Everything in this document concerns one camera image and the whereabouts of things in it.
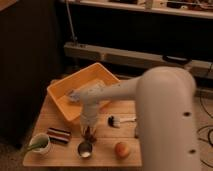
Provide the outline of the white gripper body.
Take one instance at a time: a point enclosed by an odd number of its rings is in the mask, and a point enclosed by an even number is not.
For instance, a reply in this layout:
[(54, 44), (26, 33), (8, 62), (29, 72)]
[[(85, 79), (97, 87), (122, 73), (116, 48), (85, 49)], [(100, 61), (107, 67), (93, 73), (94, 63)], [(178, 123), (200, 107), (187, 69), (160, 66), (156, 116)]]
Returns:
[(80, 115), (81, 127), (94, 128), (98, 121), (98, 113), (99, 113), (98, 104), (84, 104)]

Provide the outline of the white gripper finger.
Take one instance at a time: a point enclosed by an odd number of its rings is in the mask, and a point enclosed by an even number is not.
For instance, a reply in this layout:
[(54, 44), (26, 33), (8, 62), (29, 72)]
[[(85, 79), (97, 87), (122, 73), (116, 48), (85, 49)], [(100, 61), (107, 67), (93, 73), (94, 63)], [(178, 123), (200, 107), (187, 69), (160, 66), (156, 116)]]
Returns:
[(97, 130), (97, 126), (92, 126), (91, 127), (91, 134), (94, 135), (96, 133), (96, 130)]
[(82, 135), (85, 135), (87, 132), (88, 126), (82, 126)]

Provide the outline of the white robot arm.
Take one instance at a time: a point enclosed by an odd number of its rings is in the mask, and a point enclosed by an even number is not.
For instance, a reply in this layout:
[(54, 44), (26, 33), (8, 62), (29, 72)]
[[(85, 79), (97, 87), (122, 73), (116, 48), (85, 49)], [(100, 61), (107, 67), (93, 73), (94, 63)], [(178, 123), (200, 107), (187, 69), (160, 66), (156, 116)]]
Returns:
[(141, 76), (101, 88), (73, 90), (81, 131), (93, 130), (98, 103), (133, 100), (143, 171), (201, 171), (194, 114), (195, 79), (178, 67), (155, 67)]

